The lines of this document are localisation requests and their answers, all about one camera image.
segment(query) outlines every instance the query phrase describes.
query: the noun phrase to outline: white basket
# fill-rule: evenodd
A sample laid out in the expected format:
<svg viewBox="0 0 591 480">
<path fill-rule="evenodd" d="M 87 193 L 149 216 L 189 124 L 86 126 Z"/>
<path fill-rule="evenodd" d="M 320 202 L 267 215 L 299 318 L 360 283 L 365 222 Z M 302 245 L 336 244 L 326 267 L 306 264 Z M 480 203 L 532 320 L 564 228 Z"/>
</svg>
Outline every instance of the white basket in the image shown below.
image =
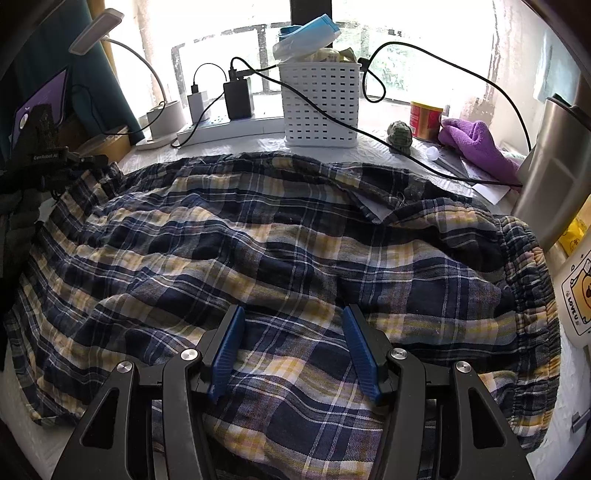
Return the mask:
<svg viewBox="0 0 591 480">
<path fill-rule="evenodd" d="M 357 127 L 359 63 L 280 63 L 281 81 L 308 97 L 329 115 Z M 357 132 L 337 125 L 306 101 L 281 87 L 285 143 L 304 147 L 354 147 Z"/>
</svg>

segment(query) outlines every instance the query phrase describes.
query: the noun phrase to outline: plaid fabric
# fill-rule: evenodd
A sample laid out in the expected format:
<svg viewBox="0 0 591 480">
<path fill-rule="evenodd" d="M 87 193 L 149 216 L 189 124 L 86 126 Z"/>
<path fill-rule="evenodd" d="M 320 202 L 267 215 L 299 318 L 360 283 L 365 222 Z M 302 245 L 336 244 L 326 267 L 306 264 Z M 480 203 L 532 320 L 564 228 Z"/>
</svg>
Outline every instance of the plaid fabric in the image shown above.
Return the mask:
<svg viewBox="0 0 591 480">
<path fill-rule="evenodd" d="M 31 417 L 79 419 L 118 362 L 166 361 L 233 303 L 245 336 L 204 420 L 266 473 L 369 475 L 384 411 L 359 389 L 346 303 L 424 361 L 469 361 L 523 448 L 544 438 L 560 335 L 531 231 L 407 171 L 284 153 L 111 166 L 62 196 L 5 319 Z"/>
</svg>

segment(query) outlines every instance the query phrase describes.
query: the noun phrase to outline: power strip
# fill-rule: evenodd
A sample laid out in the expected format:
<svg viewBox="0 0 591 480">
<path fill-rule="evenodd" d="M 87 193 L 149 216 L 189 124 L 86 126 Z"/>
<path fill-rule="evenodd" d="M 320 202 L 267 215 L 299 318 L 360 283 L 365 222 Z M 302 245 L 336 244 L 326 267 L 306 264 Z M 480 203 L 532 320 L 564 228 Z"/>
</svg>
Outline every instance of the power strip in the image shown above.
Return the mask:
<svg viewBox="0 0 591 480">
<path fill-rule="evenodd" d="M 193 125 L 186 125 L 177 133 L 179 143 L 188 139 L 193 131 Z M 230 120 L 227 115 L 211 117 L 201 122 L 197 131 L 184 145 L 225 140 L 227 138 L 246 137 L 248 135 L 277 134 L 285 132 L 285 122 L 282 116 L 257 118 L 256 114 L 251 118 Z"/>
</svg>

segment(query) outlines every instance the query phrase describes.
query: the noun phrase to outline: lamp base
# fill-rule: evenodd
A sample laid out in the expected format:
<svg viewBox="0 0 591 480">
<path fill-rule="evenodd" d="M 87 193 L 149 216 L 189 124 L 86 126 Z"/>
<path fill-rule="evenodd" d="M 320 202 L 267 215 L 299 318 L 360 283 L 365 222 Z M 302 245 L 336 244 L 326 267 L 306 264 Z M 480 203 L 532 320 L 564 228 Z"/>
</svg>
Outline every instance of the lamp base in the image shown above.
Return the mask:
<svg viewBox="0 0 591 480">
<path fill-rule="evenodd" d="M 143 138 L 135 144 L 135 148 L 136 150 L 154 150 L 155 148 L 160 148 L 170 144 L 170 142 L 176 138 L 176 133 L 163 135 L 162 137 L 158 138 Z"/>
<path fill-rule="evenodd" d="M 162 108 L 161 105 L 158 105 L 146 113 L 148 123 L 152 124 L 154 122 L 150 125 L 150 131 L 154 139 L 165 137 L 172 133 L 175 134 L 186 124 L 181 102 L 174 100 L 164 106 L 164 111 Z"/>
</svg>

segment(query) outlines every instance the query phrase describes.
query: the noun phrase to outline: white charger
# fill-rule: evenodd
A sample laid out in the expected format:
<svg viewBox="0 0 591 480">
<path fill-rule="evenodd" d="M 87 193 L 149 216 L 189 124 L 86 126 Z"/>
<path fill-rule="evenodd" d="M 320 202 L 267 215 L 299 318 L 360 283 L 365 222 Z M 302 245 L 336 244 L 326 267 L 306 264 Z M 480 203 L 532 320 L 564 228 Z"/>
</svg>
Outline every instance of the white charger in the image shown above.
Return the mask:
<svg viewBox="0 0 591 480">
<path fill-rule="evenodd" d="M 191 95 L 187 95 L 187 101 L 189 102 L 189 111 L 191 112 L 191 121 L 196 124 L 203 111 L 209 105 L 209 97 L 207 91 L 199 91 L 199 85 L 196 83 L 191 85 Z M 207 120 L 211 117 L 212 111 L 208 110 L 203 115 L 201 121 Z"/>
</svg>

